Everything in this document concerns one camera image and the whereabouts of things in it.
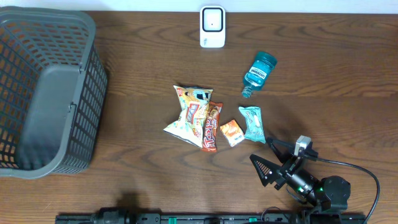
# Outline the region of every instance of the chip bag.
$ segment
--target chip bag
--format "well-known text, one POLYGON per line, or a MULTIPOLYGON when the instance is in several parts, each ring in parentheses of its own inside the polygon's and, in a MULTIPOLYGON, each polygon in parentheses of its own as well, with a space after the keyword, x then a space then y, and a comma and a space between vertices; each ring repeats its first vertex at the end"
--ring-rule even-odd
POLYGON ((239 111, 246 119, 246 126, 248 127, 244 138, 266 143, 266 137, 262 128, 261 109, 258 106, 250 106, 244 108, 239 107, 239 111))
POLYGON ((216 131, 220 118, 222 103, 210 102, 207 119, 205 122, 205 135, 203 137, 203 151, 216 152, 216 131))
POLYGON ((222 126, 220 126, 221 132, 228 140, 229 145, 234 147, 238 143, 244 140, 244 134, 242 129, 239 127, 235 120, 232 120, 222 126))
POLYGON ((205 122, 211 92, 202 88, 182 88, 174 86, 181 104, 181 113, 177 121, 168 125, 164 131, 202 147, 203 123, 205 122))

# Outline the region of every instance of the basket bottom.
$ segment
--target basket bottom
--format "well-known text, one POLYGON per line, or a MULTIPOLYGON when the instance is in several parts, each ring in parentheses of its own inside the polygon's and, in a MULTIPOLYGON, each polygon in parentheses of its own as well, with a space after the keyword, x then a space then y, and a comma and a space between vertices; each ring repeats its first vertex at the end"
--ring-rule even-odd
POLYGON ((79 74, 77 66, 59 65, 41 72, 16 149, 20 169, 39 169, 57 154, 79 74))

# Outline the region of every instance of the snack bag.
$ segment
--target snack bag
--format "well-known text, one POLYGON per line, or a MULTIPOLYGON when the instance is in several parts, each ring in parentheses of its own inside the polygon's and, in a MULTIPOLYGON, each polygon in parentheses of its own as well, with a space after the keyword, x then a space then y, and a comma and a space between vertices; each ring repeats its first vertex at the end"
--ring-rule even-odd
POLYGON ((205 122, 211 92, 202 88, 182 88, 174 86, 181 104, 181 113, 177 121, 168 125, 164 131, 202 147, 203 123, 205 122))
POLYGON ((216 130, 220 118, 222 103, 210 102, 207 119, 205 122, 205 135, 203 137, 203 151, 216 152, 216 130))
POLYGON ((220 126, 220 129, 231 147, 234 147, 244 139, 243 131, 235 120, 220 126))
POLYGON ((266 137, 262 128, 261 109, 258 106, 250 106, 244 108, 239 107, 239 111, 246 119, 246 126, 248 127, 244 138, 266 143, 266 137))

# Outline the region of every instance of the small packet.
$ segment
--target small packet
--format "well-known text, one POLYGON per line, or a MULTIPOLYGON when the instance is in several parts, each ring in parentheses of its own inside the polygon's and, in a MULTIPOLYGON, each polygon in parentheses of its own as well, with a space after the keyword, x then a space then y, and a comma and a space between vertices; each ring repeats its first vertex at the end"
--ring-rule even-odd
POLYGON ((244 108, 239 107, 239 111, 246 119, 246 126, 248 127, 244 138, 266 143, 266 137, 262 128, 261 109, 258 106, 250 106, 244 108))
POLYGON ((216 152, 216 131, 220 118, 222 103, 210 102, 207 119, 205 122, 205 135, 203 137, 203 148, 205 152, 216 152))
POLYGON ((220 129, 231 147, 234 147, 244 139, 243 131, 234 119, 220 126, 220 129))
POLYGON ((174 88, 182 111, 178 120, 169 124, 164 131, 195 146, 202 147, 203 123, 207 116, 213 90, 179 86, 174 86, 174 88))

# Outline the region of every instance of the white wall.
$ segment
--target white wall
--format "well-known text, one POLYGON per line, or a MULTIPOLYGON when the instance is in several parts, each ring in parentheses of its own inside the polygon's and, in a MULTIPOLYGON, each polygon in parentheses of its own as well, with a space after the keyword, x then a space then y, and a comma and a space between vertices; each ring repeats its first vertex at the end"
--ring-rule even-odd
POLYGON ((339 12, 398 14, 398 0, 0 0, 0 6, 69 10, 197 12, 217 4, 227 12, 339 12))

